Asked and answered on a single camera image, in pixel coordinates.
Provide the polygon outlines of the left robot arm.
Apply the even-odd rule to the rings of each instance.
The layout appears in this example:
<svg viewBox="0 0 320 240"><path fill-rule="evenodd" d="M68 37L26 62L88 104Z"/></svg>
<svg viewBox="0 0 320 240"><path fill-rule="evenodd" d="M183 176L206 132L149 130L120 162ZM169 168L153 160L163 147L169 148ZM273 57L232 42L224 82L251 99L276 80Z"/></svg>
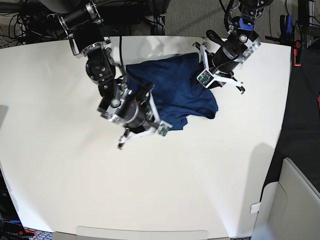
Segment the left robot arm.
<svg viewBox="0 0 320 240"><path fill-rule="evenodd" d="M193 44L199 50L203 69L196 77L198 84L206 89L235 86L242 94L246 91L243 82L237 80L234 69L242 65L261 45L260 36L255 32L256 19L263 15L264 9L272 4L271 0L231 0L225 7L223 23L228 33L223 40L214 30L207 30L206 37L219 45L213 53L205 44Z"/></svg>

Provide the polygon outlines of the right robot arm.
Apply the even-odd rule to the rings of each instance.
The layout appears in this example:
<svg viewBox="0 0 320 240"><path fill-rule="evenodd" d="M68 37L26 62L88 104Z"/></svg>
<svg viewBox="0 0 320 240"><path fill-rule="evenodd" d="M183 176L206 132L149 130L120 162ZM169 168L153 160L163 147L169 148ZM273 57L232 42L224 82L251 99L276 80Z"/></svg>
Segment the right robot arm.
<svg viewBox="0 0 320 240"><path fill-rule="evenodd" d="M136 91L128 86L124 64L114 61L108 47L111 41L101 34L103 20L94 1L43 0L41 3L57 14L73 55L87 58L86 73L98 85L102 96L97 109L101 117L125 129L118 148L135 138L164 136L166 124L154 102L153 84L139 82Z"/></svg>

